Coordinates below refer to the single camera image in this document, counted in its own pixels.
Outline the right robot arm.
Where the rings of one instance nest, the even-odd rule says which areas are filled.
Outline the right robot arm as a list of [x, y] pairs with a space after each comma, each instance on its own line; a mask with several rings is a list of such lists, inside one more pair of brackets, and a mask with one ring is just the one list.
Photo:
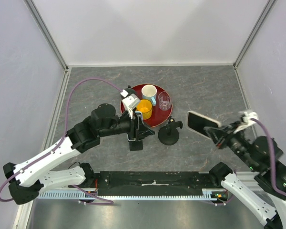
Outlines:
[[274, 205], [268, 205], [245, 186], [223, 162], [209, 171], [209, 183], [215, 188], [225, 188], [240, 200], [265, 229], [286, 229], [286, 166], [279, 161], [283, 152], [267, 130], [264, 136], [249, 143], [244, 132], [238, 130], [240, 126], [241, 123], [237, 121], [223, 127], [206, 126], [203, 130], [218, 149], [230, 148], [251, 172], [257, 173], [255, 181]]

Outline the blue case phone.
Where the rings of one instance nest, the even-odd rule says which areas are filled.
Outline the blue case phone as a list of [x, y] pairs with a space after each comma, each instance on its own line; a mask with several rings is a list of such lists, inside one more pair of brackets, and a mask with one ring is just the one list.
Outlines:
[[142, 113], [139, 111], [135, 111], [133, 115], [135, 120], [134, 128], [133, 128], [133, 133], [132, 134], [127, 134], [127, 140], [128, 142], [130, 141], [140, 141], [139, 139], [139, 125], [143, 121], [142, 119]]

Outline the beige case phone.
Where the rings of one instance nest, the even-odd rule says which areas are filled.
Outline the beige case phone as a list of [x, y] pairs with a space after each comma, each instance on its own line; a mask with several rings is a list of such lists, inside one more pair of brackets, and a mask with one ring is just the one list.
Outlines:
[[208, 133], [204, 130], [205, 127], [220, 128], [221, 123], [217, 120], [209, 118], [195, 111], [188, 111], [186, 119], [186, 127], [205, 138], [211, 139]]

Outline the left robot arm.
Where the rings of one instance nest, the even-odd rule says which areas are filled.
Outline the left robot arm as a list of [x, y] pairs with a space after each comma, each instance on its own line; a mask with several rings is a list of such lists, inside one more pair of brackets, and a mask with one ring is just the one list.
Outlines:
[[101, 104], [51, 147], [23, 163], [7, 163], [3, 166], [11, 200], [22, 205], [51, 189], [93, 186], [95, 173], [88, 163], [62, 171], [53, 169], [98, 146], [102, 137], [119, 134], [127, 135], [131, 151], [139, 151], [143, 148], [142, 140], [155, 132], [143, 121], [142, 113], [129, 115], [125, 111], [118, 116], [113, 105]]

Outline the black round-base phone stand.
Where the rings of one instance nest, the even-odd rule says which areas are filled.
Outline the black round-base phone stand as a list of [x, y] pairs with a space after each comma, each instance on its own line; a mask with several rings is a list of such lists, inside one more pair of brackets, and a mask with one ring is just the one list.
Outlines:
[[180, 129], [183, 128], [182, 121], [175, 121], [175, 119], [170, 116], [168, 118], [168, 124], [159, 129], [158, 132], [159, 141], [166, 146], [172, 146], [176, 144], [180, 136], [177, 128]]

